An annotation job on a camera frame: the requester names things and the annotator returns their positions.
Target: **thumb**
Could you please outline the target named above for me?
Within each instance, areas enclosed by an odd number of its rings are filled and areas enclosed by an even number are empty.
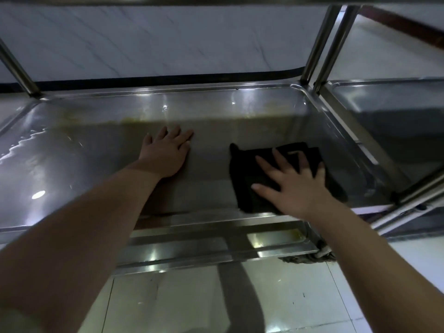
[[[188,151],[190,150],[190,141],[185,141],[182,145],[179,147],[180,154],[185,157]]]
[[[274,205],[276,205],[276,202],[279,200],[280,193],[265,185],[254,183],[251,185],[251,189],[254,190],[257,195],[263,197],[265,200],[270,201]]]

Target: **person's left hand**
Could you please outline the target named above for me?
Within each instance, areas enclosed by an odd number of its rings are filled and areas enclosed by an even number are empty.
[[[130,165],[130,168],[156,174],[160,179],[173,176],[185,162],[190,150],[188,139],[192,135],[192,129],[181,134],[179,126],[169,133],[164,126],[154,140],[150,134],[147,134],[143,139],[139,160]]]

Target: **finger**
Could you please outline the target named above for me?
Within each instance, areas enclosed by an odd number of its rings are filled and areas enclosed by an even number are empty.
[[[257,195],[263,197],[273,204],[276,204],[276,202],[279,201],[280,193],[270,187],[267,187],[266,185],[254,183],[251,185],[251,189],[254,190]]]
[[[188,151],[190,150],[190,141],[185,141],[180,147],[179,147],[179,152],[180,154],[182,154],[184,157],[186,157]]]
[[[276,160],[276,163],[278,164],[282,172],[287,174],[296,173],[293,166],[287,161],[287,159],[285,159],[282,154],[280,154],[280,152],[276,148],[273,148],[271,151],[273,152],[274,159]]]
[[[323,162],[320,162],[318,165],[318,171],[316,172],[315,180],[321,185],[325,185],[325,165]]]
[[[167,138],[168,139],[174,139],[175,137],[177,137],[180,134],[180,126],[177,125],[175,128],[173,128],[168,134],[167,134]]]
[[[177,146],[182,145],[185,141],[187,141],[189,138],[191,138],[191,136],[193,135],[193,130],[189,129],[188,131],[186,131],[185,133],[178,135],[177,137],[174,138],[174,142]]]
[[[156,140],[162,140],[163,138],[165,138],[167,132],[168,129],[166,128],[166,126],[162,127],[162,129],[160,130],[159,134],[156,137]]]
[[[299,158],[299,173],[307,178],[313,178],[305,153],[303,151],[299,151],[297,152],[297,156]]]
[[[147,133],[147,135],[145,135],[145,137],[143,138],[143,144],[150,145],[152,142],[153,142],[153,138],[151,137],[151,135],[149,133]]]
[[[282,182],[284,174],[280,170],[271,166],[260,156],[256,156],[256,161],[258,162],[259,167],[261,167],[265,174],[267,174],[271,179],[275,180],[279,184]]]

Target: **forearm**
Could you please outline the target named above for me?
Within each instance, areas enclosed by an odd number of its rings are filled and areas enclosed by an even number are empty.
[[[123,169],[8,245],[0,252],[1,305],[50,332],[75,332],[158,180]]]
[[[312,221],[375,333],[444,330],[443,295],[366,222],[336,201],[320,208]]]

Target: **hand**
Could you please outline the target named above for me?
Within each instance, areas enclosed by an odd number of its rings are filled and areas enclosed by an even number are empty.
[[[335,199],[325,188],[325,166],[321,162],[316,177],[313,178],[305,154],[298,152],[300,173],[288,163],[287,159],[273,149],[273,156],[280,170],[272,167],[263,158],[257,156],[256,161],[264,172],[281,186],[278,192],[260,184],[251,188],[263,198],[273,203],[276,208],[287,215],[310,221],[310,216],[323,204]]]
[[[193,135],[192,129],[183,134],[180,132],[179,126],[169,133],[164,126],[154,141],[151,135],[147,134],[143,139],[139,160],[131,164],[130,168],[156,174],[159,179],[176,174],[185,162],[190,150],[188,139]]]

